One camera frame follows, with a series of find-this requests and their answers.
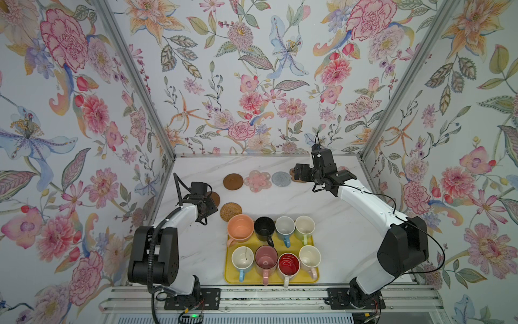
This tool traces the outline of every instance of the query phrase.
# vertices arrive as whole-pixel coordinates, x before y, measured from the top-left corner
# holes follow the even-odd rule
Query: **mug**
[[[239,282],[244,280],[244,274],[254,265],[254,252],[249,247],[240,246],[232,253],[232,264],[239,271]]]
[[[308,238],[315,231],[315,222],[309,216],[299,216],[295,220],[295,237],[308,245]]]
[[[234,242],[246,242],[254,232],[254,221],[248,215],[236,215],[228,221],[227,232],[230,236],[227,247]]]
[[[268,242],[268,245],[274,247],[274,241],[271,236],[275,233],[275,222],[269,217],[259,217],[254,225],[255,235],[259,241]]]
[[[298,257],[300,258],[300,267],[302,270],[309,272],[311,278],[317,280],[316,267],[319,266],[322,260],[320,251],[312,245],[305,245],[298,252]]]
[[[279,258],[277,272],[281,280],[284,281],[284,287],[288,288],[290,280],[293,279],[300,270],[300,262],[298,257],[293,253],[284,253]]]
[[[293,219],[288,216],[279,217],[275,222],[275,231],[277,232],[277,237],[284,241],[284,245],[290,247],[290,236],[295,232],[295,222]]]
[[[277,250],[269,245],[263,245],[255,251],[255,268],[263,277],[263,285],[268,286],[268,277],[274,274],[277,268]]]

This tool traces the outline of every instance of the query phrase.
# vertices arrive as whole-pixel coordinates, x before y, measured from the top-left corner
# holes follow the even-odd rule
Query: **pink mug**
[[[268,286],[268,277],[275,273],[278,258],[277,250],[269,245],[263,245],[255,251],[255,268],[263,276],[263,285]]]
[[[248,215],[236,215],[228,221],[227,232],[230,236],[227,247],[234,242],[246,242],[254,233],[254,221]]]

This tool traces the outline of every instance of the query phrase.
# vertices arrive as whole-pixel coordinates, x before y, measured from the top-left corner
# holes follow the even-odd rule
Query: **brown coaster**
[[[221,202],[220,195],[218,195],[217,192],[213,192],[213,193],[210,194],[210,197],[214,201],[214,204],[216,205],[216,207],[218,207],[220,205],[220,202]]]
[[[226,203],[220,209],[221,219],[228,222],[232,217],[242,214],[243,209],[236,203]]]
[[[228,190],[237,190],[243,186],[243,177],[237,173],[231,173],[223,179],[223,185]]]

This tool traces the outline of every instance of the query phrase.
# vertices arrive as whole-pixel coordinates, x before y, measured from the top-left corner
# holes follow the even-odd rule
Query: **pink mug handle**
[[[268,270],[263,269],[263,285],[268,286]]]

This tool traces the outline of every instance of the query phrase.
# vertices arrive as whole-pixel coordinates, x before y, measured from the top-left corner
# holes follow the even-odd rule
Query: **black mug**
[[[274,247],[271,236],[275,233],[275,223],[269,217],[259,217],[254,224],[255,235],[260,241],[268,242],[268,245]]]

